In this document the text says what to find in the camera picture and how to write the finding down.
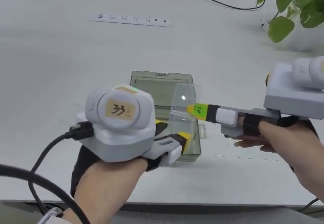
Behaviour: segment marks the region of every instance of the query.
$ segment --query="black connector plug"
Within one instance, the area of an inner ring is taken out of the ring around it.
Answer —
[[[72,138],[75,141],[93,137],[94,130],[92,123],[89,121],[79,122],[76,125],[71,126],[70,131],[67,132],[66,135],[67,139]]]

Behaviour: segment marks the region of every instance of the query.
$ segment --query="desk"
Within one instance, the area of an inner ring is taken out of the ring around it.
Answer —
[[[98,12],[165,16],[174,27],[89,22]],[[260,18],[274,13],[272,2],[244,12],[206,0],[0,0],[0,162],[31,169],[91,90],[127,83],[133,70],[189,73],[204,102],[262,107],[274,64],[309,56],[275,50],[260,28]],[[237,158],[233,148],[219,156],[227,139],[219,126],[206,127],[195,163],[145,173],[129,202],[302,206],[313,199],[282,161]],[[38,173],[69,192],[79,147],[60,143]],[[0,200],[33,200],[26,182],[1,178],[0,189]],[[44,201],[58,200],[37,190]]]

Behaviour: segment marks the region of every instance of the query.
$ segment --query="green plastic box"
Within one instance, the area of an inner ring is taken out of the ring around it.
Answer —
[[[193,85],[192,75],[179,73],[157,73],[149,71],[133,71],[131,86],[152,95],[155,103],[155,117],[167,121],[169,119],[172,99],[177,83]],[[195,121],[194,137],[186,153],[178,161],[193,162],[201,155],[198,120]],[[168,135],[167,128],[162,135]]]

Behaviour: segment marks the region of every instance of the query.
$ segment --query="transparent plastic box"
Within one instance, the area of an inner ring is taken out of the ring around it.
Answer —
[[[131,86],[151,94],[155,103],[155,117],[168,122],[168,128],[158,137],[180,131],[193,134],[187,151],[178,161],[195,161],[201,155],[198,120],[188,114],[186,108],[199,100],[200,87],[193,85],[192,76],[133,71]]]

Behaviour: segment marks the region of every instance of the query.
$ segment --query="white hand-mounted device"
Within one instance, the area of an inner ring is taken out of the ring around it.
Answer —
[[[142,156],[163,157],[165,165],[176,161],[182,151],[173,138],[154,141],[155,111],[150,94],[128,85],[107,92],[91,92],[77,122],[93,124],[94,136],[80,142],[105,162],[123,162]]]
[[[258,136],[262,117],[277,124],[280,114],[298,119],[324,119],[324,57],[298,59],[293,65],[277,64],[266,80],[265,109],[237,109],[209,105],[207,121],[222,125],[221,133],[235,138]],[[243,127],[236,124],[245,115]]]

